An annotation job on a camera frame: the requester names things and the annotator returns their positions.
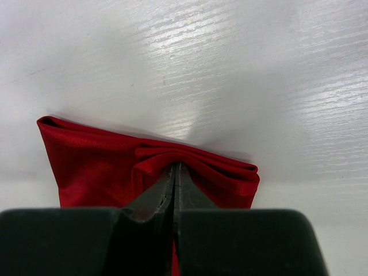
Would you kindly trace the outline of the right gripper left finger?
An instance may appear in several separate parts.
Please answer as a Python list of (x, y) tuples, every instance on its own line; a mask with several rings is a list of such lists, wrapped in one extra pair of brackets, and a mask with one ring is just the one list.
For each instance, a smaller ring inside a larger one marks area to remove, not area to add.
[(169, 205), (173, 200), (174, 186), (175, 165), (170, 165), (164, 169), (156, 183), (122, 208), (122, 213), (135, 223), (155, 221), (157, 215), (162, 216), (165, 211), (169, 210)]

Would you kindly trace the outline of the red cloth napkin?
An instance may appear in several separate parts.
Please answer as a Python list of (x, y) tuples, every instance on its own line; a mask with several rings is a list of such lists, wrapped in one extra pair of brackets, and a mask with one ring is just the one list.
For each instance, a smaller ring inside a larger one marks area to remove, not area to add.
[(45, 116), (37, 121), (62, 207), (123, 207), (176, 162), (221, 208), (250, 208), (257, 166), (168, 141), (138, 138)]

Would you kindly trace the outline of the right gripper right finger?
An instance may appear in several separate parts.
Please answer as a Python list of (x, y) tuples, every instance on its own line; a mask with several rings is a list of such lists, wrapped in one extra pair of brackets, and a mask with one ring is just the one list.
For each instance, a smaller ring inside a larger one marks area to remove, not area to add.
[(174, 211), (221, 211), (221, 209), (194, 183), (189, 169), (178, 163), (175, 172)]

